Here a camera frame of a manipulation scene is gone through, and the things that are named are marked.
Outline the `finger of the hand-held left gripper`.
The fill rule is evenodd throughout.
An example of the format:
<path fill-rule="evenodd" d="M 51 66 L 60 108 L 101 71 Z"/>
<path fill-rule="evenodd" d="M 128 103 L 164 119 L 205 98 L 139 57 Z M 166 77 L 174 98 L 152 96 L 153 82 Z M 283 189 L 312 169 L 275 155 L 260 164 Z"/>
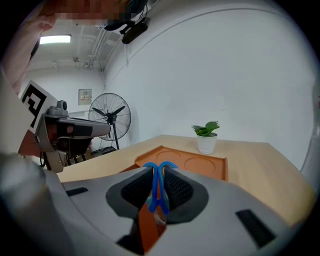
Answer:
<path fill-rule="evenodd" d="M 94 138 L 109 134 L 111 127 L 107 123 L 80 118 L 59 118 L 57 120 L 58 137 Z"/>

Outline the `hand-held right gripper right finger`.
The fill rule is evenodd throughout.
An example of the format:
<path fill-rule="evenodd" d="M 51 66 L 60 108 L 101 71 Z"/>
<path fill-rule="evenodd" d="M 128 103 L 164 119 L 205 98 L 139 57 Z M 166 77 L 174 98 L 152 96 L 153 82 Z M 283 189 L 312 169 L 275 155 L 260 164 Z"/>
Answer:
<path fill-rule="evenodd" d="M 230 182 L 165 167 L 170 213 L 147 256 L 274 256 L 294 228 Z"/>

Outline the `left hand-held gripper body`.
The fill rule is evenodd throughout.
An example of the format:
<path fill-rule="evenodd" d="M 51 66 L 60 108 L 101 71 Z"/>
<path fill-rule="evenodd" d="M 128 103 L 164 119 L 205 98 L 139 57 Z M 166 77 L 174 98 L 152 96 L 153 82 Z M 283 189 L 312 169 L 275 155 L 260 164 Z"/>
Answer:
<path fill-rule="evenodd" d="M 46 121 L 53 119 L 56 122 L 60 118 L 67 118 L 67 102 L 57 100 L 33 80 L 29 81 L 20 99 L 34 116 L 28 130 L 35 136 L 46 168 L 55 173 L 62 172 L 67 153 L 59 150 L 50 141 Z"/>

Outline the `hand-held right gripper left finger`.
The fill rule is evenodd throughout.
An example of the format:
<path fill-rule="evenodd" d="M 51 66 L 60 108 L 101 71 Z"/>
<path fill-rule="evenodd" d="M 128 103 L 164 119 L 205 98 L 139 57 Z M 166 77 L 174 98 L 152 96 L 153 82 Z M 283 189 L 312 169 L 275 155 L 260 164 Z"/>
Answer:
<path fill-rule="evenodd" d="M 153 186 L 153 168 L 64 182 L 63 188 L 86 221 L 116 245 L 143 255 L 139 212 Z"/>

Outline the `blue ring object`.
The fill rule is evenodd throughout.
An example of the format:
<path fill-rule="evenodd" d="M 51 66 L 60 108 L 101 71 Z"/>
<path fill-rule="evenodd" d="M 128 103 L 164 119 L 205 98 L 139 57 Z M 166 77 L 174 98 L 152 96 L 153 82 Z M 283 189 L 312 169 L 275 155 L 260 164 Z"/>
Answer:
<path fill-rule="evenodd" d="M 147 162 L 143 167 L 153 168 L 153 179 L 151 195 L 147 198 L 146 204 L 148 210 L 154 213 L 156 208 L 160 206 L 164 215 L 168 215 L 170 212 L 169 198 L 164 188 L 164 167 L 177 168 L 178 166 L 171 161 L 164 161 L 160 165 L 156 165 L 154 162 Z"/>

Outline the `orange wooden box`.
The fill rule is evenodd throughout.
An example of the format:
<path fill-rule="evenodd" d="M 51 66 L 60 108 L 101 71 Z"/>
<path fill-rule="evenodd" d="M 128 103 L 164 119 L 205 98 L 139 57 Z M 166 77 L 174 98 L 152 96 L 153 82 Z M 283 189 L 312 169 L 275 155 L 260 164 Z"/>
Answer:
<path fill-rule="evenodd" d="M 124 169 L 124 172 L 142 167 L 144 164 L 152 162 L 157 165 L 169 161 L 176 164 L 179 168 L 191 171 L 203 176 L 222 181 L 228 180 L 228 160 L 227 158 L 213 157 L 203 154 L 196 154 L 177 150 L 163 145 L 158 146 L 140 156 L 134 164 Z M 158 206 L 154 213 L 148 210 L 145 203 L 138 214 L 140 239 L 143 251 L 147 253 L 165 232 L 165 215 L 161 207 Z"/>

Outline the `black standing fan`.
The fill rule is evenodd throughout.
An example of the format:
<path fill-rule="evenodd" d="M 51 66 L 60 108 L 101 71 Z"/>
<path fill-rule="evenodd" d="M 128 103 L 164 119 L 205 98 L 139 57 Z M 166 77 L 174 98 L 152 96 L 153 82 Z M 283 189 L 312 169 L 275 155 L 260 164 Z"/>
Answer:
<path fill-rule="evenodd" d="M 103 93 L 91 104 L 88 119 L 110 126 L 110 132 L 100 138 L 104 141 L 115 142 L 119 149 L 119 139 L 124 137 L 131 125 L 131 111 L 127 102 L 115 93 Z"/>

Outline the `black slatted rack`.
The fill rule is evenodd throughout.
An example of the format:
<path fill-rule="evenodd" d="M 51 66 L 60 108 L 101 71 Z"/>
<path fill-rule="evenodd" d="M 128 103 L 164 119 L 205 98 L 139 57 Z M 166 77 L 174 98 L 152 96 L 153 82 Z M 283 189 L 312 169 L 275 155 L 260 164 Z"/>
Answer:
<path fill-rule="evenodd" d="M 106 154 L 112 153 L 112 152 L 114 152 L 116 150 L 117 149 L 114 148 L 113 146 L 107 146 L 107 147 L 100 148 L 100 149 L 92 151 L 90 153 L 90 155 L 91 155 L 92 158 L 96 158 L 96 157 L 99 157 L 99 156 L 102 156 L 102 155 L 106 155 Z"/>

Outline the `person's pink shirt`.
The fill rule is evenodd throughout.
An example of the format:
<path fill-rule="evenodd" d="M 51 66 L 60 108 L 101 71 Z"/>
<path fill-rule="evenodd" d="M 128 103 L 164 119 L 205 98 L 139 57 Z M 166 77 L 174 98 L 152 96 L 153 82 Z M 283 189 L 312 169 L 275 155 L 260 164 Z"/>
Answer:
<path fill-rule="evenodd" d="M 24 21 L 9 43 L 0 62 L 0 71 L 16 95 L 21 92 L 22 82 L 40 44 L 42 33 L 53 28 L 57 18 L 53 13 Z"/>

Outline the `green plant in white pot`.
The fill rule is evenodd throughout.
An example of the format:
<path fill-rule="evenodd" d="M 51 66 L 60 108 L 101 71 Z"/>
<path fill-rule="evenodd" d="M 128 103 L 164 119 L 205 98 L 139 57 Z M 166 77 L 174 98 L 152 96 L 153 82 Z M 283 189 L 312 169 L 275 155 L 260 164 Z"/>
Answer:
<path fill-rule="evenodd" d="M 217 133 L 214 131 L 219 128 L 220 124 L 218 121 L 209 121 L 205 126 L 192 126 L 197 136 L 197 146 L 201 154 L 210 155 L 213 153 L 218 138 Z"/>

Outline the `white ceiling pipes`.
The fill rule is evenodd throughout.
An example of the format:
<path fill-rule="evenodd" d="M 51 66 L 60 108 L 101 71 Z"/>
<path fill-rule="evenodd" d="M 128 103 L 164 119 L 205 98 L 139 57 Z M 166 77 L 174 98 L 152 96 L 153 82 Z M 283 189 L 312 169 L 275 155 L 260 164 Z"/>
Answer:
<path fill-rule="evenodd" d="M 72 54 L 75 68 L 103 70 L 104 62 L 111 56 L 120 39 L 116 32 L 83 25 L 80 32 L 72 36 L 72 42 L 76 46 Z"/>

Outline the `rectangular ceiling light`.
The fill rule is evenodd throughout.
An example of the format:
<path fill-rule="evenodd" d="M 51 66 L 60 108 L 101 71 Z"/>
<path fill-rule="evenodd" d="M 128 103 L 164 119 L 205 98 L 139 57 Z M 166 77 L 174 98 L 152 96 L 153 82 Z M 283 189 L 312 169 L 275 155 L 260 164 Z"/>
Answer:
<path fill-rule="evenodd" d="M 39 44 L 64 44 L 71 42 L 71 35 L 50 35 L 50 36 L 41 36 Z"/>

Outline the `grey wall electrical panel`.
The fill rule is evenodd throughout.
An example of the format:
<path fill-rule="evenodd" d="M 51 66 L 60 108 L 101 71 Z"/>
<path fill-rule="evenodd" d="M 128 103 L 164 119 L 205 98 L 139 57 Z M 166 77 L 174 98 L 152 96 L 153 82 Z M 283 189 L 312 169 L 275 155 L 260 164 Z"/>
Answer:
<path fill-rule="evenodd" d="M 92 104 L 92 89 L 78 90 L 78 105 L 85 106 Z"/>

